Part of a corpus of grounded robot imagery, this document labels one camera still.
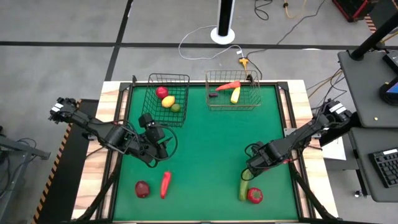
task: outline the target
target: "keyboard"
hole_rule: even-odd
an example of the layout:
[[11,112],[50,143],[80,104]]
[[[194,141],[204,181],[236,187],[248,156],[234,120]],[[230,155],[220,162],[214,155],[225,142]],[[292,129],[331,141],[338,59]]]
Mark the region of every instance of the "keyboard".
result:
[[398,186],[398,149],[369,154],[377,174],[386,188]]

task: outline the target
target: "red pepper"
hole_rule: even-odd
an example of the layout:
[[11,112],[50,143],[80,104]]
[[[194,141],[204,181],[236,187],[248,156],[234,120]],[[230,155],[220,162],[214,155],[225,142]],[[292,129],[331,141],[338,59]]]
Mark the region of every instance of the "red pepper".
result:
[[160,188],[160,197],[164,199],[166,197],[167,189],[169,187],[169,183],[172,180],[172,173],[169,171],[164,172],[162,186]]
[[248,190],[248,200],[252,203],[260,203],[262,201],[262,192],[258,188],[250,188]]
[[235,81],[235,82],[231,82],[229,84],[225,84],[225,85],[219,86],[219,87],[216,88],[216,91],[227,90],[227,89],[230,89],[230,88],[237,88],[237,87],[241,87],[241,82]]

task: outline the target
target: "gray floor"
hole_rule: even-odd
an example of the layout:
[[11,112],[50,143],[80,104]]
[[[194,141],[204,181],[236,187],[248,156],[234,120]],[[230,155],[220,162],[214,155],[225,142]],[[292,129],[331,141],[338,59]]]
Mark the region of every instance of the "gray floor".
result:
[[[0,40],[113,42],[119,30],[126,0],[0,0]],[[301,1],[290,1],[292,14]],[[313,14],[320,0],[308,0],[307,14]],[[216,21],[216,1],[135,0],[124,42],[179,42],[187,33]],[[236,43],[274,44],[298,19],[286,19],[282,1],[266,11],[261,21],[252,0],[236,1],[233,29]],[[201,30],[187,42],[211,42]],[[370,34],[363,21],[347,23],[327,0],[317,17],[301,23],[283,44],[356,45]],[[98,99],[112,48],[87,47],[0,47],[0,125],[13,139],[34,138],[38,147],[56,152],[66,125],[47,120],[49,109],[59,96]],[[220,49],[183,49],[189,57],[209,57]],[[337,51],[268,50],[251,55],[263,72],[263,79],[303,79],[307,86],[330,77],[339,68]],[[151,73],[186,73],[192,80],[204,79],[206,70],[241,69],[235,50],[213,60],[189,61],[177,49],[121,49],[112,80],[146,80]],[[347,90],[345,81],[337,85]],[[311,98],[316,106],[327,92],[321,88]],[[333,90],[329,97],[339,94]],[[339,100],[351,110],[349,93]],[[48,161],[34,161],[25,185],[14,204],[11,220],[30,222],[39,202],[55,154]],[[375,203],[371,198],[354,198],[358,190],[355,173],[329,172],[340,217],[348,220],[395,223],[398,204]]]

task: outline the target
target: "cucumber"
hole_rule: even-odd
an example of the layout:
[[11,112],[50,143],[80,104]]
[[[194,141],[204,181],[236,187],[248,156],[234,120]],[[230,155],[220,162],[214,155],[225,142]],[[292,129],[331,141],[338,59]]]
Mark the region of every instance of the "cucumber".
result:
[[239,200],[244,201],[244,200],[246,200],[246,198],[248,196],[248,188],[249,188],[249,181],[246,181],[246,180],[249,180],[252,177],[250,170],[246,169],[243,172],[242,177],[245,180],[241,179],[241,185],[239,188]]

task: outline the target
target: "wire basket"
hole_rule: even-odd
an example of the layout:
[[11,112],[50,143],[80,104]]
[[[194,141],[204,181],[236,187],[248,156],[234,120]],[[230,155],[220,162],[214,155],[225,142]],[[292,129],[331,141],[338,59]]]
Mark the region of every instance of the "wire basket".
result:
[[[175,97],[175,103],[181,106],[179,112],[173,112],[170,108],[162,106],[162,99],[155,94],[156,88],[159,86],[166,87],[169,96]],[[142,114],[150,113],[153,119],[162,125],[181,127],[187,117],[188,87],[188,75],[150,74]]]
[[[234,89],[216,91],[220,85],[240,81],[241,92],[236,104],[231,103]],[[209,93],[217,93],[217,97],[209,97]],[[206,103],[210,110],[253,110],[261,105],[260,84],[256,71],[222,71],[206,72]]]

